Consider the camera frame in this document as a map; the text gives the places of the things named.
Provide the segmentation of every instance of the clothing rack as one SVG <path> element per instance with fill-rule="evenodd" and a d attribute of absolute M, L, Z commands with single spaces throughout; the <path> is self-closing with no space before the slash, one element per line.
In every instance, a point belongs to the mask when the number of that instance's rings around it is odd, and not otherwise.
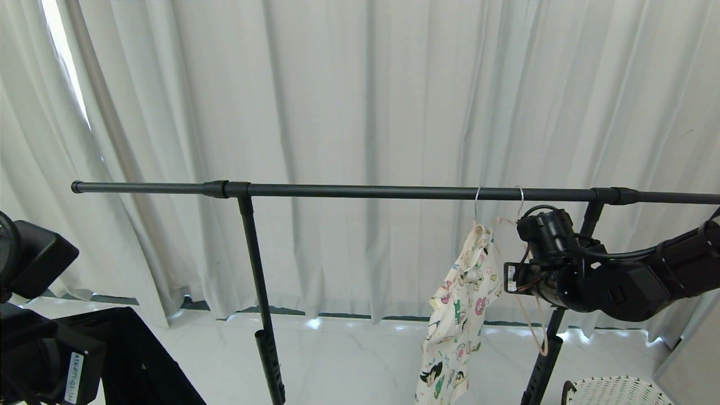
<path fill-rule="evenodd" d="M 285 402 L 280 365 L 268 304 L 260 246 L 253 217 L 252 197 L 334 197 L 334 198 L 384 198 L 410 200 L 503 200 L 503 201 L 565 201 L 587 202 L 580 233 L 591 236 L 605 205 L 628 205 L 634 203 L 681 203 L 717 204 L 720 195 L 690 194 L 679 192 L 639 192 L 624 187 L 591 189 L 542 189 L 542 188 L 485 188 L 472 187 L 393 187 L 351 185 L 300 185 L 300 184 L 251 184 L 217 180 L 199 184 L 179 183 L 88 183 L 74 182 L 75 193 L 113 192 L 143 194 L 195 194 L 215 198 L 237 198 L 248 244 L 250 265 L 253 271 L 258 307 L 263 329 L 255 333 L 260 359 L 267 379 L 273 405 Z M 545 393 L 553 367 L 562 347 L 557 336 L 565 308 L 556 308 L 547 328 L 547 356 L 538 355 L 521 405 L 539 405 Z"/>

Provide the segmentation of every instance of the white marble floor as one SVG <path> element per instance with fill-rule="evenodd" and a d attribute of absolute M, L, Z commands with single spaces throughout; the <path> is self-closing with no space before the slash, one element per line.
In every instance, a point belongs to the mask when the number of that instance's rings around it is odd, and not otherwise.
<path fill-rule="evenodd" d="M 27 305 L 48 318 L 115 306 L 54 298 Z M 422 322 L 273 316 L 287 404 L 412 404 L 420 367 Z M 253 333 L 259 315 L 242 313 L 216 321 L 207 311 L 181 311 L 170 329 L 150 326 L 209 405 L 270 404 Z M 536 347 L 527 328 L 486 326 L 482 349 L 470 360 L 471 390 L 457 405 L 519 404 Z M 577 329 L 565 344 L 543 404 L 560 404 L 566 380 L 632 375 L 651 381 L 667 357 L 661 342 L 642 331 Z M 102 392 L 93 404 L 103 404 Z"/>

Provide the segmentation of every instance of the horizontal bar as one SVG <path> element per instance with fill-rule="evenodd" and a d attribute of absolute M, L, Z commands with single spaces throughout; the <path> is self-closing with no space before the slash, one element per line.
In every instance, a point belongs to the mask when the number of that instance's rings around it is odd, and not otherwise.
<path fill-rule="evenodd" d="M 148 194 L 203 194 L 213 197 L 333 197 L 397 198 L 413 200 L 500 200 L 520 201 L 518 188 L 349 186 L 313 184 L 252 184 L 245 182 L 182 183 L 85 183 L 74 182 L 74 192 L 142 192 Z M 679 192 L 638 192 L 628 189 L 544 189 L 523 188 L 525 201 L 599 201 L 615 204 L 621 192 L 627 203 L 682 203 L 720 205 L 720 194 Z"/>

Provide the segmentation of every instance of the woven basket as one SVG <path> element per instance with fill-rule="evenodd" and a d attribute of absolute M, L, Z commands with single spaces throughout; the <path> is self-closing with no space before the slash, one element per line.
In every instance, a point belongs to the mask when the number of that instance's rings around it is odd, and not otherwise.
<path fill-rule="evenodd" d="M 635 377 L 592 377 L 566 381 L 562 405 L 672 405 L 657 388 Z"/>

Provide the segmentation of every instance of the hanging garment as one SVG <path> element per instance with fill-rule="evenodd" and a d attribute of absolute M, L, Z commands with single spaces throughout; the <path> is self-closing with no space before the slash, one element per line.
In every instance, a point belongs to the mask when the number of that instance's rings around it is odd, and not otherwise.
<path fill-rule="evenodd" d="M 475 225 L 430 299 L 434 312 L 422 344 L 423 364 L 415 389 L 419 404 L 451 404 L 469 388 L 467 361 L 480 349 L 485 308 L 503 292 L 492 243 L 492 230 Z"/>

